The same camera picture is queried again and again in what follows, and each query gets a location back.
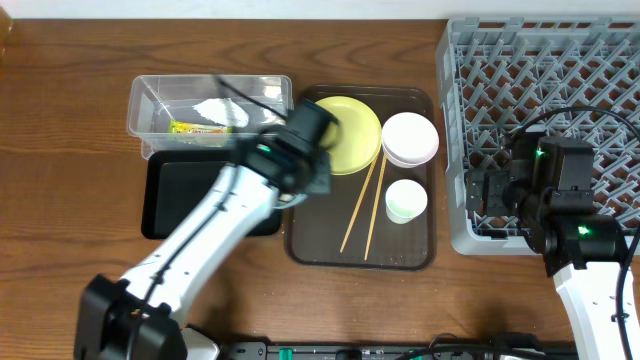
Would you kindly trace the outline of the green yellow snack wrapper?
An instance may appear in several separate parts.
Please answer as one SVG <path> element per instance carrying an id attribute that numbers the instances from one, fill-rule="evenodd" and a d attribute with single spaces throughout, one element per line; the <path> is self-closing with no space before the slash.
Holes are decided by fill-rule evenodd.
<path id="1" fill-rule="evenodd" d="M 170 120 L 168 132 L 171 134 L 227 134 L 232 129 L 226 126 L 195 124 Z"/>

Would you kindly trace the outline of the white napkin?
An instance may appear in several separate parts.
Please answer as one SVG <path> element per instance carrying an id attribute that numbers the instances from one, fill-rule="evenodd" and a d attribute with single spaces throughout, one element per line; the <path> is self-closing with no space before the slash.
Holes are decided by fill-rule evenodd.
<path id="1" fill-rule="evenodd" d="M 193 106 L 204 119 L 226 127 L 244 128 L 249 124 L 248 113 L 230 98 L 211 98 Z"/>

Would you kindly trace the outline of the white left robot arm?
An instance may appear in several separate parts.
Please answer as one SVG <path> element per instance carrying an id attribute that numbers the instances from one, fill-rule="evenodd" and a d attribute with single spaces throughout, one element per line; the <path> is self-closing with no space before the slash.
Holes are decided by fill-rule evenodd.
<path id="1" fill-rule="evenodd" d="M 327 160 L 338 121 L 307 99 L 282 126 L 240 140 L 203 199 L 141 263 L 113 282 L 97 275 L 80 300 L 76 359 L 216 359 L 219 345 L 187 326 L 196 297 L 283 194 L 300 195 Z"/>

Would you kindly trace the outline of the light blue bowl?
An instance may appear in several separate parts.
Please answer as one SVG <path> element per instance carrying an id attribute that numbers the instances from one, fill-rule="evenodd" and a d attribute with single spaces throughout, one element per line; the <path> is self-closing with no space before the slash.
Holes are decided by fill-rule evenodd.
<path id="1" fill-rule="evenodd" d="M 298 193 L 298 194 L 281 194 L 276 203 L 274 208 L 275 209 L 287 209 L 290 207 L 295 207 L 298 204 L 304 202 L 307 199 L 307 195 L 303 194 L 303 193 Z"/>

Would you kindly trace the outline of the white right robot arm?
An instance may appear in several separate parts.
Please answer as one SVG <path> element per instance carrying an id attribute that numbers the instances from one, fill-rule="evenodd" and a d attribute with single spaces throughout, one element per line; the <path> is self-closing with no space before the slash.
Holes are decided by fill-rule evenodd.
<path id="1" fill-rule="evenodd" d="M 524 132 L 509 145 L 504 170 L 473 170 L 466 207 L 514 216 L 542 256 L 569 317 L 581 359 L 635 359 L 639 318 L 628 243 L 620 223 L 593 208 L 594 150 L 577 138 Z"/>

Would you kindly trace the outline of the pale green cup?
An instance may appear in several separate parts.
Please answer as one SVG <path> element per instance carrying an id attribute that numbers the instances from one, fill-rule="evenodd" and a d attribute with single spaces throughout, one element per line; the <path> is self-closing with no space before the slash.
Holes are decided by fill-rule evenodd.
<path id="1" fill-rule="evenodd" d="M 393 182 L 385 193 L 387 217 L 396 224 L 406 224 L 427 208 L 428 195 L 416 181 L 402 179 Z"/>

